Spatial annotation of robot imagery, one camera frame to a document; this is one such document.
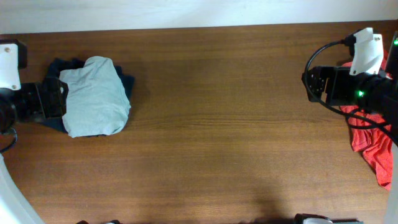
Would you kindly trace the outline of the light blue t-shirt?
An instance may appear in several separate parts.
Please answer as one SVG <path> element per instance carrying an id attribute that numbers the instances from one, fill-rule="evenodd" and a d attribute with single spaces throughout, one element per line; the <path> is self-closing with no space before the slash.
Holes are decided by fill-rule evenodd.
<path id="1" fill-rule="evenodd" d="M 109 136 L 124 129 L 131 104 L 114 67 L 110 58 L 94 56 L 83 68 L 60 72 L 69 89 L 62 121 L 70 137 Z"/>

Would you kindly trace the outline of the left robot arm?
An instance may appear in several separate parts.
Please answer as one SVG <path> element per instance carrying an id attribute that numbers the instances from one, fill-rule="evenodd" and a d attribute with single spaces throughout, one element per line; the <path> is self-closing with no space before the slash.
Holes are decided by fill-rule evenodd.
<path id="1" fill-rule="evenodd" d="M 43 223 L 9 171 L 9 151 L 19 142 L 18 123 L 43 123 L 61 118 L 67 111 L 68 85 L 58 78 L 23 83 L 17 90 L 1 88 L 1 223 Z"/>

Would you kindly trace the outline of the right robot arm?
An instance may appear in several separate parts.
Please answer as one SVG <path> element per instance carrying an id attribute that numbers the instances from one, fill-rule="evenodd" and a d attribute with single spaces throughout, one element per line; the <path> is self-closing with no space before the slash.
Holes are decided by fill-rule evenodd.
<path id="1" fill-rule="evenodd" d="M 322 50 L 343 44 L 353 56 L 346 67 L 316 66 L 307 62 L 302 74 L 308 99 L 345 117 L 352 131 L 352 147 L 387 188 L 384 223 L 397 223 L 397 40 L 385 56 L 382 35 L 372 28 L 358 30 Z"/>

